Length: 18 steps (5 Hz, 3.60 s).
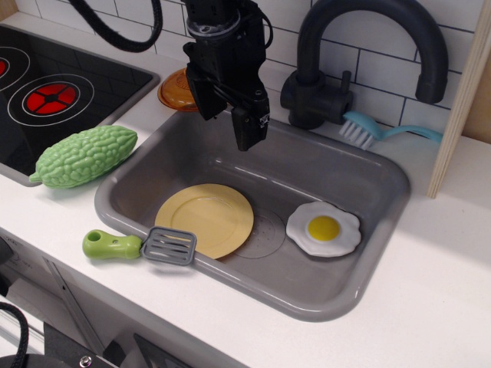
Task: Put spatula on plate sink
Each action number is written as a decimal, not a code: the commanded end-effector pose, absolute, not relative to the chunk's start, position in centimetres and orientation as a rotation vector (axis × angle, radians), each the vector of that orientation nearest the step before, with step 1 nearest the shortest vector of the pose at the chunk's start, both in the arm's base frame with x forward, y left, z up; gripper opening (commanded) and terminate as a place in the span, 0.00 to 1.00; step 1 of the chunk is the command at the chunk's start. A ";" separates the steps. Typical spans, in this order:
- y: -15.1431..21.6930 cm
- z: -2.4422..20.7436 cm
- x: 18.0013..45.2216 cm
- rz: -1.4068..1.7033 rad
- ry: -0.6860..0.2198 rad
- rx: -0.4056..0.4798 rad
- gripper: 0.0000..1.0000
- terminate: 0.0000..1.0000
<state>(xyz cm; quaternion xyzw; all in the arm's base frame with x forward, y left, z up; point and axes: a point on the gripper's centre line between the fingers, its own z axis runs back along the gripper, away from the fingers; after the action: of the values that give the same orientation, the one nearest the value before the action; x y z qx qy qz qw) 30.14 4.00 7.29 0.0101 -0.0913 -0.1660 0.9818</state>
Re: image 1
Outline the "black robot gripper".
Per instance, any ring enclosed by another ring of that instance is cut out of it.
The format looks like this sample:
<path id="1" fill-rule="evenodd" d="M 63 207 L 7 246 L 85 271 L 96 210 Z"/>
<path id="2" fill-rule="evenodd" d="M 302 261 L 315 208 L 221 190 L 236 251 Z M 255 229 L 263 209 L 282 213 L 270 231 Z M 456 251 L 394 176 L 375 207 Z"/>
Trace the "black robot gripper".
<path id="1" fill-rule="evenodd" d="M 184 45 L 189 57 L 186 76 L 199 113 L 210 120 L 228 104 L 240 151 L 264 140 L 269 126 L 269 101 L 259 79 L 265 61 L 262 19 L 248 18 L 216 37 L 197 37 Z"/>

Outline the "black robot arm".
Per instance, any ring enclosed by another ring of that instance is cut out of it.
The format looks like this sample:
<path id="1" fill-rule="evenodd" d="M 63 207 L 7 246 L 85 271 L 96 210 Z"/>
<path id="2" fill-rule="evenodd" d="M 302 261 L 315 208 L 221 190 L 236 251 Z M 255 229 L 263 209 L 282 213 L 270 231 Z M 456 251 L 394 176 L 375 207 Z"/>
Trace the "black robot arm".
<path id="1" fill-rule="evenodd" d="M 269 23 L 253 1 L 187 1 L 186 26 L 193 41 L 188 85 L 205 120 L 231 107 L 237 147 L 246 151 L 266 138 L 269 98 L 259 78 L 272 36 Z"/>

